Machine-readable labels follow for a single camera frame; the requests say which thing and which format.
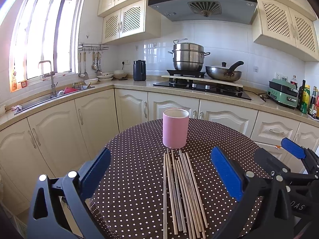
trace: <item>round table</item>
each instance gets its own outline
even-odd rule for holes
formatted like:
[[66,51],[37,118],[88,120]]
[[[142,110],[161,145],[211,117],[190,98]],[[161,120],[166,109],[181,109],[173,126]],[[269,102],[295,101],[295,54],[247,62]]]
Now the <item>round table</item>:
[[[163,237],[163,153],[161,119],[131,127],[107,145],[112,153],[111,165],[91,198],[91,212],[110,237]],[[268,177],[253,160],[259,147],[248,137],[222,124],[189,119],[186,146],[206,212],[206,236],[212,238],[236,206],[211,163],[211,150],[222,148],[245,171]],[[168,239],[189,238],[188,233],[174,235],[167,186]],[[261,199],[243,228],[247,233],[259,210]]]

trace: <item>sink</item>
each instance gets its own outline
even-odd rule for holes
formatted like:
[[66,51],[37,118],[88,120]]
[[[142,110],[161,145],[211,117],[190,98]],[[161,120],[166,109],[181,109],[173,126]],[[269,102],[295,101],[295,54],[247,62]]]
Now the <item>sink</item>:
[[56,95],[45,95],[45,96],[43,96],[43,97],[34,99],[34,100],[32,100],[32,101],[29,101],[29,102],[26,102],[26,103],[22,104],[22,105],[21,105],[21,106],[22,106],[22,110],[16,109],[14,115],[19,114],[20,112],[23,112],[23,111],[25,111],[25,110],[27,110],[27,109],[29,109],[29,108],[31,108],[31,107],[38,106],[38,105],[40,105],[40,104],[42,104],[42,103],[51,101],[51,100],[53,100],[53,99],[55,99],[55,98],[60,98],[60,97],[63,97],[64,95],[76,93],[76,92],[79,92],[79,91],[83,91],[83,90],[85,90],[85,89],[87,89],[87,86],[83,86],[82,89],[78,89],[77,91],[70,92],[70,93],[67,93],[67,94],[62,94],[62,95],[60,95],[60,96],[56,96]]

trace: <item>granite countertop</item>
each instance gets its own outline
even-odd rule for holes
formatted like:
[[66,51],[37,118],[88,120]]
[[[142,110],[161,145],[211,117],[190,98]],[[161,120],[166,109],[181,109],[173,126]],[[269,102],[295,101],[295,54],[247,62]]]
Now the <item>granite countertop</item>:
[[108,90],[112,88],[166,93],[171,95],[186,96],[186,97],[204,99],[204,100],[221,102],[226,104],[232,104],[232,105],[255,109],[255,110],[259,110],[259,111],[263,111],[263,112],[267,112],[267,113],[271,113],[275,115],[280,115],[283,117],[287,117],[293,120],[301,121],[301,122],[319,127],[319,122],[315,121],[309,115],[303,114],[299,110],[293,110],[290,108],[280,106],[270,99],[267,99],[266,102],[264,102],[258,95],[252,92],[246,91],[246,93],[251,98],[251,101],[249,101],[246,99],[240,99],[240,98],[229,97],[225,95],[218,95],[213,93],[153,86],[154,83],[158,83],[158,82],[160,82],[160,80],[158,79],[147,80],[142,82],[135,82],[133,81],[133,79],[123,80],[123,81],[113,80],[110,82],[102,82],[102,83],[94,85],[94,88],[79,91],[76,93],[71,93],[71,94],[50,100],[46,103],[40,104],[38,106],[34,106],[28,110],[25,110],[17,115],[14,115],[13,111],[8,111],[3,116],[0,117],[0,131],[18,122],[19,120],[22,120],[30,115],[33,115],[39,111],[45,110],[52,106],[55,106],[70,100],[74,100],[76,98],[79,98],[85,95],[93,94],[96,92],[100,92],[100,91],[104,91],[104,90]]

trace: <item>window frame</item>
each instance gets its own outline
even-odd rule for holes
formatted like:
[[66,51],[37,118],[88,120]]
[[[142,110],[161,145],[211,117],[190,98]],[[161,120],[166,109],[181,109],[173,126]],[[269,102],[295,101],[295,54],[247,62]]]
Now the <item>window frame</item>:
[[[47,10],[47,17],[44,23],[44,30],[43,30],[43,34],[42,34],[42,48],[41,48],[41,60],[45,60],[43,58],[43,44],[44,44],[44,33],[46,30],[46,25],[47,25],[47,20],[48,20],[48,14],[51,8],[51,5],[53,3],[54,0],[50,0],[50,4]],[[18,36],[18,29],[19,29],[19,25],[20,25],[20,20],[23,14],[23,11],[25,9],[25,6],[27,4],[28,0],[24,0],[21,7],[20,7],[20,11],[18,13],[17,19],[16,19],[16,23],[14,26],[14,31],[13,31],[13,35],[12,35],[12,39],[11,39],[11,43],[10,43],[10,65],[9,65],[9,79],[10,79],[10,90],[12,91],[12,85],[11,85],[11,73],[13,72],[14,69],[14,62],[15,62],[15,55],[13,54],[13,47],[16,45],[16,41],[17,41],[17,36]],[[38,0],[35,0],[33,3],[33,7],[32,7],[32,13],[29,17],[28,20],[28,30],[26,31],[26,38],[25,38],[25,46],[27,45],[28,42],[28,35],[29,35],[29,28],[30,28],[30,23],[31,23],[31,19],[32,19],[32,14],[33,11],[35,9],[35,6],[37,4]],[[55,38],[54,38],[54,47],[53,47],[53,68],[55,71],[55,77],[60,77],[60,76],[64,76],[64,75],[70,75],[70,74],[76,74],[79,70],[78,70],[78,38],[79,38],[79,21],[80,21],[80,17],[81,17],[81,10],[82,10],[82,3],[83,0],[77,0],[76,1],[76,6],[75,6],[75,13],[73,16],[73,22],[72,22],[72,30],[71,30],[71,42],[70,42],[70,70],[69,71],[65,71],[65,72],[57,72],[57,28],[58,25],[60,23],[60,19],[61,19],[61,13],[62,13],[62,9],[64,6],[64,2],[65,0],[61,0],[60,3],[60,8],[59,8],[59,13],[57,16],[57,22],[56,22],[56,26],[55,26]],[[24,68],[24,79],[28,80],[28,85],[32,85],[35,83],[39,83],[42,82],[42,78],[41,76],[36,76],[36,77],[32,77],[30,79],[27,79],[27,66],[26,66],[26,56],[27,54],[24,54],[24,60],[23,60],[23,68]]]

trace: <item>window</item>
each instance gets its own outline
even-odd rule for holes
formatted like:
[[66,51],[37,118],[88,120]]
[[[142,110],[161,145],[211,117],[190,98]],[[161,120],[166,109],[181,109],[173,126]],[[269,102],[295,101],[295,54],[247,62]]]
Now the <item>window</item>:
[[11,47],[16,82],[32,78],[38,82],[39,76],[49,73],[50,64],[38,65],[41,60],[50,60],[56,73],[75,72],[79,1],[25,1]]

